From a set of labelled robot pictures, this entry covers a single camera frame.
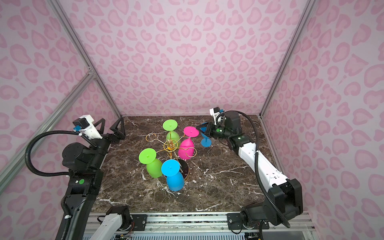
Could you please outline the magenta wine glass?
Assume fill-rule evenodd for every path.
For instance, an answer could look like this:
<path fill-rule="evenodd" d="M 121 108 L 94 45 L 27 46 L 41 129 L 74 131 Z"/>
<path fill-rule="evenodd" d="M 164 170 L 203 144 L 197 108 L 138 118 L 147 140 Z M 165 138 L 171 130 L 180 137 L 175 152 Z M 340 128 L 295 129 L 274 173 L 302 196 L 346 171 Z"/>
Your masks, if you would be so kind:
<path fill-rule="evenodd" d="M 195 127 L 186 127 L 184 128 L 184 135 L 187 138 L 181 142 L 178 155 L 183 160 L 189 160 L 196 155 L 195 144 L 192 141 L 192 138 L 197 137 L 199 135 L 199 131 Z"/>

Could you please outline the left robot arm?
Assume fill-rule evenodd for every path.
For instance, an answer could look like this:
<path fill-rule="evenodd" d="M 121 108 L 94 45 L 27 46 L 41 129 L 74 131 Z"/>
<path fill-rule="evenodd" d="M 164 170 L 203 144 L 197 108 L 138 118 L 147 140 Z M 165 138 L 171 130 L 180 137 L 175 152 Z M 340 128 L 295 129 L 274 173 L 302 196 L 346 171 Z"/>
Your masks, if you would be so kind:
<path fill-rule="evenodd" d="M 112 126 L 111 133 L 104 133 L 105 120 L 95 125 L 88 118 L 81 117 L 74 121 L 73 132 L 86 137 L 92 143 L 85 146 L 75 142 L 63 150 L 63 166 L 69 169 L 69 183 L 61 200 L 64 212 L 57 240 L 82 239 L 92 206 L 101 189 L 103 171 L 102 164 L 110 145 L 125 139 L 124 119 L 120 117 Z"/>

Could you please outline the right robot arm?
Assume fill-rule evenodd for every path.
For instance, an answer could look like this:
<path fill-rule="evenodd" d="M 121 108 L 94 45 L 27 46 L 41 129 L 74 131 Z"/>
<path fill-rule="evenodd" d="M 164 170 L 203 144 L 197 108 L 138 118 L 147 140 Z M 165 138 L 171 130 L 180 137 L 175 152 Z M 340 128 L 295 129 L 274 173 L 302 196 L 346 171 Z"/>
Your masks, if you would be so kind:
<path fill-rule="evenodd" d="M 260 151 L 260 138 L 252 139 L 243 133 L 241 118 L 252 119 L 240 111 L 210 109 L 213 121 L 197 127 L 208 138 L 225 140 L 227 146 L 254 171 L 256 181 L 265 196 L 262 204 L 249 204 L 242 208 L 238 222 L 229 224 L 230 230 L 258 229 L 268 224 L 290 228 L 289 221 L 304 211 L 302 185 L 290 180 Z"/>

